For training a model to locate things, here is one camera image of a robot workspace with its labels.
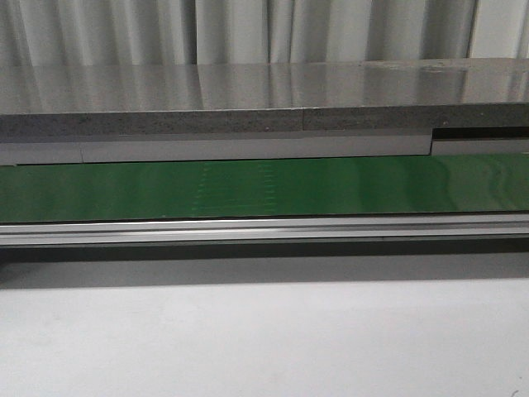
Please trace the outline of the green conveyor belt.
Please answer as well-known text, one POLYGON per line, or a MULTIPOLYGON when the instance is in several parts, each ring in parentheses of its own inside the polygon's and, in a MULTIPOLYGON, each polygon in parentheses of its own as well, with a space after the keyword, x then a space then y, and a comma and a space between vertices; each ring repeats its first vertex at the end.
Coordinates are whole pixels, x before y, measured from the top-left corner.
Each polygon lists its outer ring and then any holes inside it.
POLYGON ((527 208, 525 154, 1 169, 4 223, 516 212, 527 208))

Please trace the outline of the aluminium conveyor side rail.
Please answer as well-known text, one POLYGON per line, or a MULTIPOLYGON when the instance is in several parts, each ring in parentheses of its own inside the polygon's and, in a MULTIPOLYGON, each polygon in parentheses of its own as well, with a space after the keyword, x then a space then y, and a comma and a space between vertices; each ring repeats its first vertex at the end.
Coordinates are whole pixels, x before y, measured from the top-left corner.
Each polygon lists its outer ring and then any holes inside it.
POLYGON ((63 246, 160 242, 253 242, 413 237, 525 236, 525 213, 339 218, 242 218, 3 225, 1 245, 63 246))

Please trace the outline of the grey stone countertop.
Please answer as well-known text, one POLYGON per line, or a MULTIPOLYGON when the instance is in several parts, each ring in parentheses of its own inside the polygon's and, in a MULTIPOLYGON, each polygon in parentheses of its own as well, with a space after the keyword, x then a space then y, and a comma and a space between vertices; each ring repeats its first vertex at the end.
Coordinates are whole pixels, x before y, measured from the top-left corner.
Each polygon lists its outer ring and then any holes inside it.
POLYGON ((526 60, 1 70, 3 165, 527 149, 526 60))

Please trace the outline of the white pleated curtain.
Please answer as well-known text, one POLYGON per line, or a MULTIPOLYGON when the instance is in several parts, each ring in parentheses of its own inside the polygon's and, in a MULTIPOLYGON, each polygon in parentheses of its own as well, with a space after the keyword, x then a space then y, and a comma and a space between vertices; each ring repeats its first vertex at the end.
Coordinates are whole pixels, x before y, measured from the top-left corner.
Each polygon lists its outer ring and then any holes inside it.
POLYGON ((525 58, 525 1, 4 1, 1 63, 525 58))

